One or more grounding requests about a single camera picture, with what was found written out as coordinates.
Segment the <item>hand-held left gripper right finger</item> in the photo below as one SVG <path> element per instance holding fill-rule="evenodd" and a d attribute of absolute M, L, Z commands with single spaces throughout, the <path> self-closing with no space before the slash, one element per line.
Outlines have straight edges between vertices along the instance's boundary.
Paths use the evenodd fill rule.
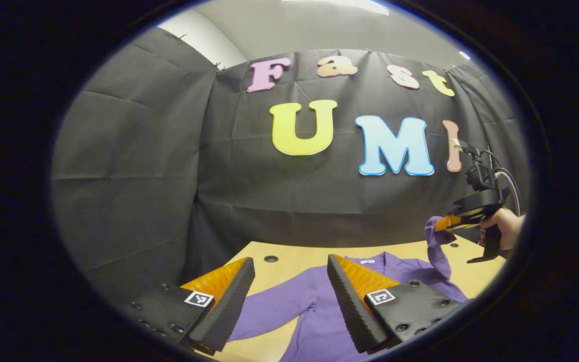
<path fill-rule="evenodd" d="M 328 278 L 359 353 L 418 337 L 462 305 L 424 281 L 396 282 L 337 254 L 328 256 Z"/>

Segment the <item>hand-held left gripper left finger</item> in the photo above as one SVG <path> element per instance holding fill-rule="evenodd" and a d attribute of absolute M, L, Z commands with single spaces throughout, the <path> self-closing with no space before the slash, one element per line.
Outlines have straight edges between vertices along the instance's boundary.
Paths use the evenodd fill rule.
<path fill-rule="evenodd" d="M 163 283 L 120 310 L 172 348 L 214 355 L 227 344 L 254 278 L 253 258 L 243 257 L 182 286 Z"/>

